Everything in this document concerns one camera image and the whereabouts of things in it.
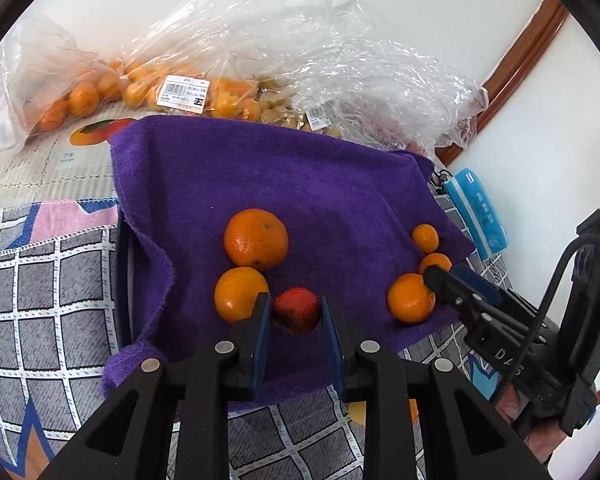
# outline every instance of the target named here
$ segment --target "blue package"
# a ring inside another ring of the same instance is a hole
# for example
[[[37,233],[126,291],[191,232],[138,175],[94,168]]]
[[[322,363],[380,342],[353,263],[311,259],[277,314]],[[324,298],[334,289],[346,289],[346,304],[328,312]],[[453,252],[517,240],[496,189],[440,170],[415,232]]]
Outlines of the blue package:
[[[486,260],[507,248],[509,239],[480,179],[471,170],[462,170],[443,183],[469,228],[481,259]]]

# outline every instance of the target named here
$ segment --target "black cable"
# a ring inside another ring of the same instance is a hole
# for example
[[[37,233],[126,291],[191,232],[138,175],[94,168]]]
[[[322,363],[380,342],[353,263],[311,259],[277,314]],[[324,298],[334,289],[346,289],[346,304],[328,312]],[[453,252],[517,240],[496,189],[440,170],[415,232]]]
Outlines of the black cable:
[[[560,260],[558,260],[558,264],[555,266],[554,274],[551,276],[551,280],[549,280],[549,285],[547,285],[546,291],[544,292],[544,296],[542,297],[542,301],[540,302],[538,311],[536,312],[536,315],[534,316],[529,326],[529,330],[526,332],[525,338],[523,339],[522,344],[520,345],[520,351],[516,355],[516,358],[513,361],[507,373],[502,375],[502,378],[498,383],[496,390],[491,396],[490,403],[493,406],[495,406],[498,403],[504,391],[511,384],[511,381],[515,376],[518,367],[525,358],[526,353],[528,352],[529,347],[531,346],[531,343],[536,338],[536,335],[540,330],[540,326],[542,325],[542,322],[546,317],[546,313],[549,310],[549,306],[554,300],[555,291],[560,285],[560,280],[562,279],[564,271],[569,265],[571,257],[576,253],[578,249],[590,244],[595,245],[600,249],[600,239],[596,235],[582,235],[579,238],[572,240],[571,243],[565,248],[564,252],[562,253],[562,256],[560,256]]]

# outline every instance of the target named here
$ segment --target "red fruit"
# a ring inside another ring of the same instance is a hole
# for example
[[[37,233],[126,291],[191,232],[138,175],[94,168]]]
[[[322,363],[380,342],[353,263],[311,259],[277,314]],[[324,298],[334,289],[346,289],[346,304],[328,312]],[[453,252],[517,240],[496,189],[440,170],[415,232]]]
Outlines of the red fruit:
[[[274,301],[272,316],[292,334],[307,334],[320,321],[318,297],[302,286],[290,288]]]

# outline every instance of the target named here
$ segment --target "finger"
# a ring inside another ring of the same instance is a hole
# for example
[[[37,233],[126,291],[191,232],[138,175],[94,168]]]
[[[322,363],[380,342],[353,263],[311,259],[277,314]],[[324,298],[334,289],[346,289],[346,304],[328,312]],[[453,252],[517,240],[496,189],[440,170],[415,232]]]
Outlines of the finger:
[[[502,397],[496,404],[496,411],[508,424],[511,424],[518,416],[520,413],[520,396],[515,387],[510,386],[504,390]]]
[[[558,426],[558,421],[552,420],[543,426],[534,428],[525,442],[534,456],[544,463],[565,438],[567,435]]]

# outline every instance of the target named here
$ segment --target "gray checkered cloth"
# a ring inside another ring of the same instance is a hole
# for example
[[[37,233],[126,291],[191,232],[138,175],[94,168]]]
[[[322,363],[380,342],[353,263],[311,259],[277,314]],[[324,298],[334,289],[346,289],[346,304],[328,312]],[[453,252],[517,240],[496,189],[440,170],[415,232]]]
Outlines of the gray checkered cloth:
[[[468,236],[448,196],[436,199]],[[103,366],[118,350],[111,290],[115,228],[4,250],[22,233],[27,207],[0,212],[0,457],[8,463],[17,456],[29,399],[58,452],[102,402]],[[468,263],[490,282],[510,287],[499,256],[483,263],[474,253]],[[424,363],[445,357],[469,377],[473,351],[464,333],[460,323],[445,326],[404,349],[404,357]],[[362,478],[364,427],[350,420],[331,387],[229,419],[232,479]],[[170,478],[179,430],[176,423]],[[417,474],[424,478],[418,424],[414,433]]]

